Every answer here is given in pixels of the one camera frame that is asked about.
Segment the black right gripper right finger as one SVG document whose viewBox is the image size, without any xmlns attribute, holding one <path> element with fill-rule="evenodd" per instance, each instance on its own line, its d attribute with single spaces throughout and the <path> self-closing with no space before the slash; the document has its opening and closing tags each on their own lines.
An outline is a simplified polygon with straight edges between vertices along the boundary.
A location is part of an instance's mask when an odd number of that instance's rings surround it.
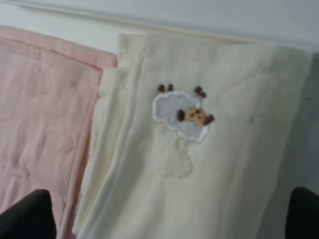
<svg viewBox="0 0 319 239">
<path fill-rule="evenodd" d="M 319 238 L 319 196 L 305 187 L 294 188 L 291 192 L 285 238 Z"/>
</svg>

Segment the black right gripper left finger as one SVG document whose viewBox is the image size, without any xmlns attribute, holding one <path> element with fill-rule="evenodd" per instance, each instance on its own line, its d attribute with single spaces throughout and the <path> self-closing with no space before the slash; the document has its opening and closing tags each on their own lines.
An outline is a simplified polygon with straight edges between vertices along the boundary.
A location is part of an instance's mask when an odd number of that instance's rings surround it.
<svg viewBox="0 0 319 239">
<path fill-rule="evenodd" d="M 0 214 L 2 239 L 55 239 L 51 196 L 37 189 Z"/>
</svg>

